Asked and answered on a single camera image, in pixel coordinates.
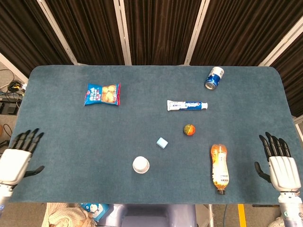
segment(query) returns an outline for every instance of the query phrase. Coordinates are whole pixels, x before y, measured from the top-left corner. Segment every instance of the white toothpaste tube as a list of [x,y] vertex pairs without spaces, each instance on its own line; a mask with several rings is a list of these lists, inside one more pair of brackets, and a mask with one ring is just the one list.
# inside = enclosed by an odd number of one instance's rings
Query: white toothpaste tube
[[167,111],[170,110],[202,110],[207,109],[208,104],[202,102],[174,102],[167,100]]

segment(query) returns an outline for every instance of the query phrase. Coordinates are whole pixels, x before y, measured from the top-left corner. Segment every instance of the snack bag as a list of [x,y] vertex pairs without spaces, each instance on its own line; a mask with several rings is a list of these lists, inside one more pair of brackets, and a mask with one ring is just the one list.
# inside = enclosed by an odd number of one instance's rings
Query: snack bag
[[93,215],[93,219],[96,222],[98,222],[109,209],[108,204],[101,203],[80,203],[80,205]]
[[120,105],[120,86],[120,84],[112,84],[108,86],[89,84],[85,95],[84,105],[95,103]]

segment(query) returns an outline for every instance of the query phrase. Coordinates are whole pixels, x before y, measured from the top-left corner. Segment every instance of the beige towel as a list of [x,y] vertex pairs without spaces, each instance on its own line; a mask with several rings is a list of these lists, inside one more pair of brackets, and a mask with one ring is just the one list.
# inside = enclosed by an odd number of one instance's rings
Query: beige towel
[[77,204],[48,202],[42,227],[95,227],[88,212]]

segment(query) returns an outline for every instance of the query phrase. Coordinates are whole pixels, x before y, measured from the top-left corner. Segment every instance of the soda can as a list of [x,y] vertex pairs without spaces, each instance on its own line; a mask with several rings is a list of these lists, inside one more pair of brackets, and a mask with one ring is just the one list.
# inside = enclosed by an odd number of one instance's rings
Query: soda can
[[213,67],[210,71],[206,81],[205,87],[210,90],[215,90],[216,87],[219,85],[220,80],[222,79],[224,74],[224,70],[220,67]]

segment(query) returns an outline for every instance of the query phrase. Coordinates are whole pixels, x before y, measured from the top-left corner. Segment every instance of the white robotic hand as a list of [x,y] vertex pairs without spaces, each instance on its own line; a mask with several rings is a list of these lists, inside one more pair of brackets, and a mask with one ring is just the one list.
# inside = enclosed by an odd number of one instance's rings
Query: white robotic hand
[[303,227],[303,205],[299,197],[301,188],[297,164],[291,157],[287,143],[265,133],[268,141],[259,135],[269,164],[270,176],[265,174],[258,162],[255,169],[260,177],[272,183],[280,192],[278,201],[286,227]]
[[44,166],[40,166],[34,171],[26,171],[33,152],[43,136],[43,133],[40,133],[35,137],[38,130],[32,132],[28,130],[19,134],[0,158],[0,216],[17,184],[24,177],[36,175],[44,169]]

